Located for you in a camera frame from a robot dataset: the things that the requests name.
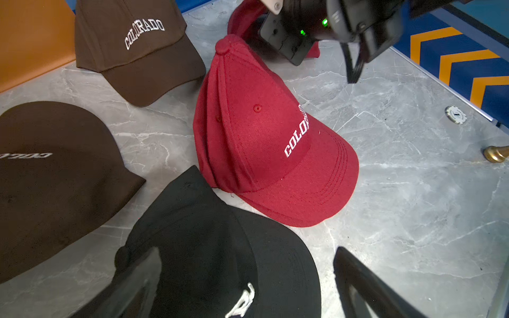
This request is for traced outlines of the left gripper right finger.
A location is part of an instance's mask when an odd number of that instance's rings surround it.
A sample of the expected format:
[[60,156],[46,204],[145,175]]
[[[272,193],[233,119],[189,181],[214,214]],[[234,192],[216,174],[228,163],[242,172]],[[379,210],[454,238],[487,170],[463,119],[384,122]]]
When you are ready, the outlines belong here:
[[346,317],[424,317],[346,248],[334,257],[337,291]]

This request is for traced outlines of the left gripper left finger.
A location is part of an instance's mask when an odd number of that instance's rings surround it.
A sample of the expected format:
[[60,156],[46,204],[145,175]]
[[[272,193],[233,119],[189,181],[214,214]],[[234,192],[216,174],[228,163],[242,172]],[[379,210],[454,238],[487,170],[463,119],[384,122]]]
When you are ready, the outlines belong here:
[[72,317],[149,317],[161,271],[159,249],[152,247]]

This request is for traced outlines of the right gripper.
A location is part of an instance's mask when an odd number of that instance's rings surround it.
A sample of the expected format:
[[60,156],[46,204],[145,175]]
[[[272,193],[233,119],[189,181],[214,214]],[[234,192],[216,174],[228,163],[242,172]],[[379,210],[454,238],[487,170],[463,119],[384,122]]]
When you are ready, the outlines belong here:
[[364,65],[397,43],[402,36],[402,1],[321,0],[303,1],[310,35],[318,41],[338,41],[348,83],[357,83]]

